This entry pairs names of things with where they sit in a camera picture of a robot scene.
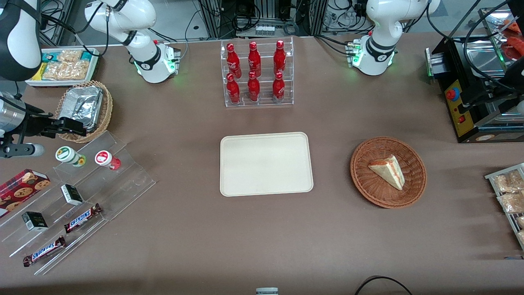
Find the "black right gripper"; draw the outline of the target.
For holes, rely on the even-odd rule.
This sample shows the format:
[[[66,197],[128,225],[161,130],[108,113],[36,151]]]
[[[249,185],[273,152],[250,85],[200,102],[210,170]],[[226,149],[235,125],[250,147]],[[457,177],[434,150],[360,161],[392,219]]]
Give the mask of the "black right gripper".
[[[57,120],[52,119],[51,115],[44,114],[44,111],[30,104],[25,106],[29,111],[23,122],[16,128],[16,134],[25,137],[43,136],[55,138],[60,131],[70,133],[75,136],[86,136],[87,130],[80,125],[77,120],[67,117],[61,117]]]

